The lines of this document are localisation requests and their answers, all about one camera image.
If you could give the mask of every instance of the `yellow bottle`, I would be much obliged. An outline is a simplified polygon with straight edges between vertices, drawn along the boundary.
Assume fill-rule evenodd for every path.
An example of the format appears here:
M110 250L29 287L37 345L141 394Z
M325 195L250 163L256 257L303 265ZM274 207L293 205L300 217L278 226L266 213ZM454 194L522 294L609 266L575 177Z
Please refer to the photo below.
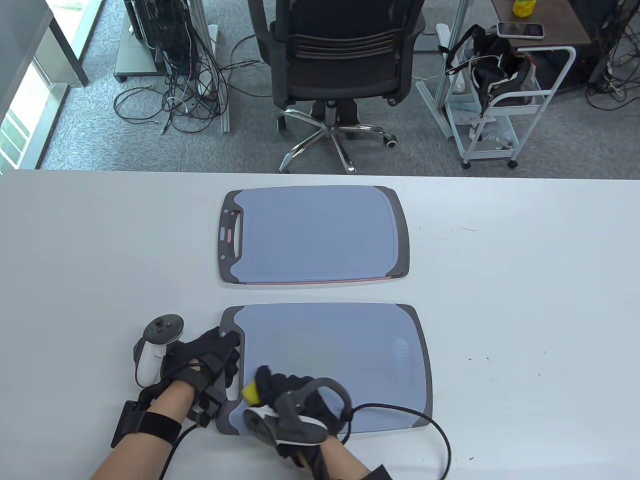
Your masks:
M516 0L513 4L513 13L518 17L528 17L536 9L537 0Z

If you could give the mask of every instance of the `cable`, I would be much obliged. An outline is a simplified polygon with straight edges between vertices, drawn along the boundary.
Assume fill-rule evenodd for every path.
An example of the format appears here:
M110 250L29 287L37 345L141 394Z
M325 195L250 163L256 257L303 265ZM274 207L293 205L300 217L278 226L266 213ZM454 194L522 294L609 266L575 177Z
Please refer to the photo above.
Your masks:
M612 14L613 18L610 23L602 29L604 30L604 33L601 31L599 26L592 23L592 26L597 30L598 35L596 40L600 47L601 57L608 58L606 71L597 82L588 84L584 92L584 97L587 103L597 110L620 110L640 98L629 98L629 92L640 87L640 76L636 75L640 68L640 36L629 24L633 15L640 15L640 12L634 11L623 16L623 11L620 6L618 6ZM604 45L605 42L602 41L603 37L617 38L613 46L608 51L608 45L611 45L611 43ZM629 51L619 57L616 57L618 50L623 44L628 44L627 46L630 47ZM636 60L636 65L628 75L620 77L618 74L614 73L614 69L627 67L634 60ZM620 105L613 107L597 105L593 102L593 97L596 95L608 96Z
M451 444L449 443L449 439L447 438L447 435L444 433L444 430L431 417L429 417L428 415L425 415L422 412L418 412L417 410L413 410L411 408L406 408L404 406L397 406L397 405L389 405L387 403L363 403L362 405L358 405L357 407L354 407L352 410L352 413L356 413L358 410L363 410L364 408L386 408L388 410L397 410L399 412L410 413L432 424L435 427L435 429L438 431L438 433L440 433L440 436L442 437L442 440L444 440L444 444L447 447L447 465L444 469L444 472L440 476L440 480L444 480L447 477L447 474L449 473L449 469L451 468ZM351 436L352 421L353 420L349 420L347 422L347 434L342 439L343 445L347 443L347 441L349 440L349 437Z
M227 89L227 95L226 95L227 98L228 98L228 89L230 87L233 88L234 90L239 91L240 93L243 93L245 95L249 95L250 97L255 97L257 99L267 99L267 98L270 98L272 96L272 95L257 95L257 94L254 94L254 93L249 93L249 92L246 92L246 91L244 91L244 90L242 90L242 89L240 89L240 88L238 88L238 87L236 87L234 85L231 85L229 83L228 79L225 79L225 76L223 75L222 71L223 71L223 69L231 69L232 64L231 65L227 65L226 67L220 67L218 65L218 63L216 62L215 58L213 57L213 55L211 54L211 52L209 51L209 48L206 45L204 45L204 42L202 42L202 39L198 35L198 32L195 31L194 34L196 36L196 39L200 42L200 45L202 46L202 49L204 50L204 52L207 54L207 56L210 59L212 59L212 63L214 65L214 68L216 69L216 72L219 75L219 79L225 85L225 88Z
M113 99L113 111L116 113L116 115L118 115L122 120L124 120L128 124L132 124L132 125L158 124L159 122L157 120L153 120L153 118L155 118L157 115L159 115L163 111L162 107L160 107L160 109L157 112L155 112L153 115L139 117L139 118L136 118L133 116L125 116L120 113L120 108L124 105L124 103L127 100L129 100L134 95L141 92L145 92L145 91L154 92L160 96L164 95L162 92L159 92L158 90L155 90L154 88L152 88L151 85L136 86L134 88L129 88L128 90L125 90L124 92L119 93Z
M182 432L180 434L180 436L178 437L178 440L175 441L173 447L171 448L171 452L169 453L169 457L167 457L166 462L164 463L164 468L162 469L162 473L160 474L160 477L158 478L158 480L163 480L164 474L166 473L166 469L169 468L169 463L171 463L171 459L173 458L173 454L175 453L175 450L178 448L178 445L180 445L180 442L182 441L182 439L185 436L187 436L189 434L189 432L192 432L196 428L197 428L197 425L192 425L189 428L187 428L187 430L185 430L184 432Z
M433 80L434 78L440 78L440 75L434 75L433 77L429 77L429 78L422 78L422 77L417 77L415 75L411 75L414 80L423 80L423 81L428 81L428 80Z

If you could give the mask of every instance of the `hand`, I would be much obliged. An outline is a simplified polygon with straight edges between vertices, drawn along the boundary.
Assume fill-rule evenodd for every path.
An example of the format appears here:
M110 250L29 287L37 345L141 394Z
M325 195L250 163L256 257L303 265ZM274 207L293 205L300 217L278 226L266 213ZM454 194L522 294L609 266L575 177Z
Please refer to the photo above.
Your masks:
M238 372L238 345L240 336L237 332L229 332L221 337L219 327L203 333L192 342L176 341L167 349L160 370L161 381L182 380L189 383L195 389L195 404L202 392L213 386L221 375L225 375L226 387L231 386Z
M263 365L255 373L255 386L258 390L261 405L269 405L273 408L276 399L284 392L299 390L313 377L285 376L282 373L272 374L268 366ZM320 393L313 392L305 401L305 408L300 415L320 420L329 431L329 435L336 436L345 425L343 420L336 417L327 407Z
M263 365L255 373L255 386L258 390L260 405L274 407L276 399L284 392L299 390L312 381L312 377L285 376L272 374L269 367ZM305 407L300 415L320 420L329 431L330 435L337 435L345 425L345 422L336 417L327 407L322 396L318 392L310 394ZM326 472L324 460L319 447L294 447L291 445L278 445L276 451L283 458L291 457L298 467L310 468L314 478L323 478Z

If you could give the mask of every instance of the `office chair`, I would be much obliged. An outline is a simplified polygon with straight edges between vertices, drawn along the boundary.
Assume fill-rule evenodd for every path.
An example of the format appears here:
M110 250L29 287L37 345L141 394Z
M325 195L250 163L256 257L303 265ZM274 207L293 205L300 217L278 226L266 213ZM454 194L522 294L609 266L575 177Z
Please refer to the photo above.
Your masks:
M387 148L397 139L382 127L360 124L353 99L383 97L398 105L410 92L413 45L426 27L424 0L276 0L276 19L267 25L263 0L248 0L260 56L271 67L273 103L285 118L317 127L293 147L280 165L289 165L307 148L331 139L349 174L356 168L340 139L358 132L383 138ZM289 108L312 100L311 114Z

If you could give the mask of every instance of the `black bag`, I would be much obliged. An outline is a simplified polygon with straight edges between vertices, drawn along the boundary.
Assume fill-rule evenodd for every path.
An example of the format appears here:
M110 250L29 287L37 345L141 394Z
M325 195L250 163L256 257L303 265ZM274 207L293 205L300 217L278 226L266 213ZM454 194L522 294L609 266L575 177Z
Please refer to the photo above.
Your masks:
M465 62L453 67L451 61L470 37L473 37L474 41L474 55L469 59L468 65L483 115L494 98L503 93L524 90L525 81L534 67L530 57L516 52L509 40L499 37L496 33L487 33L480 25L473 25L451 50L440 48L447 54L446 75L455 75L467 67ZM513 97L501 100L495 106L526 105L531 101L531 97Z

